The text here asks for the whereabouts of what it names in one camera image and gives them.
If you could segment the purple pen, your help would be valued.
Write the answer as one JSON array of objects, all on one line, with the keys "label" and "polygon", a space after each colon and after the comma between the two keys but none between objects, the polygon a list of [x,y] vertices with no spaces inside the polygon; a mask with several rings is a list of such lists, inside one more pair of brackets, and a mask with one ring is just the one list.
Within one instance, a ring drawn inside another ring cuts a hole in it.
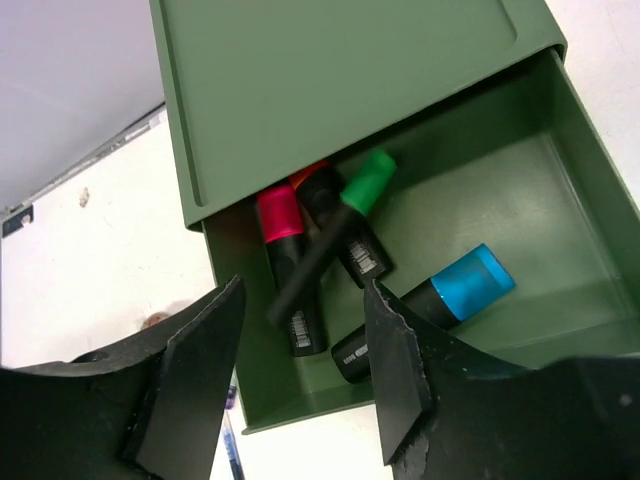
[{"label": "purple pen", "polygon": [[238,380],[236,370],[232,371],[229,388],[226,397],[225,409],[230,410],[234,407],[238,391]]}]

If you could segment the orange highlighter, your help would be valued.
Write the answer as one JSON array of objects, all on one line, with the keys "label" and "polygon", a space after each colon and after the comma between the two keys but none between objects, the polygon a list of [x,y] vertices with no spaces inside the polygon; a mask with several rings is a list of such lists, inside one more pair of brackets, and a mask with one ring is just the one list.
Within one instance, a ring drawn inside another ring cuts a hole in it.
[{"label": "orange highlighter", "polygon": [[346,183],[329,162],[316,162],[288,180],[319,230],[329,229],[337,258],[359,288],[392,272],[394,263],[372,227],[341,201]]}]

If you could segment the green drawer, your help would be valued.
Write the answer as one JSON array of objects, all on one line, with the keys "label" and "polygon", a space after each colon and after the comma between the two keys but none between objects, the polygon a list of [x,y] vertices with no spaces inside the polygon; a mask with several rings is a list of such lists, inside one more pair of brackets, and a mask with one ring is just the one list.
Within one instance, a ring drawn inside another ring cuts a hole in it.
[{"label": "green drawer", "polygon": [[[398,164],[369,215],[398,297],[484,243],[516,289],[454,329],[529,368],[639,354],[639,210],[548,49],[335,154],[350,179],[374,148]],[[201,225],[215,279],[247,303],[236,368],[249,435],[370,404],[328,352],[294,359],[265,311],[275,296],[255,194]]]}]

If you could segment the pink highlighter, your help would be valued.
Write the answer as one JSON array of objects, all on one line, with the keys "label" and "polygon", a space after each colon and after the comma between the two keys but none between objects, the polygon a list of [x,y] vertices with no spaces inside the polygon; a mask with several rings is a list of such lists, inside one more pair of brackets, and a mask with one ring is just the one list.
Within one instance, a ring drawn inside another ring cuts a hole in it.
[{"label": "pink highlighter", "polygon": [[[306,251],[307,236],[297,197],[289,183],[272,185],[257,194],[257,208],[271,274],[277,292],[285,286]],[[320,354],[328,340],[317,287],[286,323],[293,357]]]}]

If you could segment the blue highlighter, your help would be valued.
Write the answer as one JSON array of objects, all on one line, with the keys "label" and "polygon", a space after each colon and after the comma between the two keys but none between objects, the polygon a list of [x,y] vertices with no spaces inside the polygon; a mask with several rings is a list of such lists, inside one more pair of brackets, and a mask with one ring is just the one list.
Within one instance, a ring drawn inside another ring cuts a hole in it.
[{"label": "blue highlighter", "polygon": [[[401,300],[421,318],[451,330],[482,312],[516,287],[516,282],[490,248],[481,244]],[[331,348],[339,373],[349,383],[370,376],[365,327],[360,326]]]}]

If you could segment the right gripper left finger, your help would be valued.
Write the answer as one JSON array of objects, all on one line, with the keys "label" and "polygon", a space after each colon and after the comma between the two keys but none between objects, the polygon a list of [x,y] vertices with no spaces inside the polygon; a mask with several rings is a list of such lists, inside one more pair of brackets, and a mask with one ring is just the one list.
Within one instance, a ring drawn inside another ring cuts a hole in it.
[{"label": "right gripper left finger", "polygon": [[245,306],[234,276],[147,330],[167,338],[123,457],[150,478],[210,477]]}]

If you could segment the green highlighter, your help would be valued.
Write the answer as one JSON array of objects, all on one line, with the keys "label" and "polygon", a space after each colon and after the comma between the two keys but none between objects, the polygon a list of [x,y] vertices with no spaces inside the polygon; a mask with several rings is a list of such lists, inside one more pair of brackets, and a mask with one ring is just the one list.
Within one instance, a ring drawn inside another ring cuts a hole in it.
[{"label": "green highlighter", "polygon": [[[367,161],[340,194],[341,201],[366,220],[397,170],[395,160],[385,151],[371,152]],[[269,322],[280,327],[305,301],[336,257],[334,238],[326,229],[320,231],[285,286],[269,306]]]}]

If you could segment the blue pen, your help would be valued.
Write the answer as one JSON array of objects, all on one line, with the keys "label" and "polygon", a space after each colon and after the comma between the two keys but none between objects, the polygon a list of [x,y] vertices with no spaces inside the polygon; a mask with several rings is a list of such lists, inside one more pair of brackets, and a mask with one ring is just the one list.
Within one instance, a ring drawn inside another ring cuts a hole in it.
[{"label": "blue pen", "polygon": [[227,457],[229,460],[229,465],[232,472],[232,477],[234,480],[238,480],[241,478],[241,470],[239,468],[239,464],[237,461],[237,452],[235,447],[235,439],[232,431],[232,425],[229,418],[229,414],[227,411],[224,411],[223,414],[223,440],[227,452]]}]

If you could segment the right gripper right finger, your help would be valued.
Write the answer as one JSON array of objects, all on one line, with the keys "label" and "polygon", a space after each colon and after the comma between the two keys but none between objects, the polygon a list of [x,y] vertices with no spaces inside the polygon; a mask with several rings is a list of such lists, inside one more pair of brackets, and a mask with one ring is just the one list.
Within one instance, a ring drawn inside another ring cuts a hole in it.
[{"label": "right gripper right finger", "polygon": [[365,287],[364,313],[382,458],[391,465],[433,407],[416,333],[424,322],[377,280]]}]

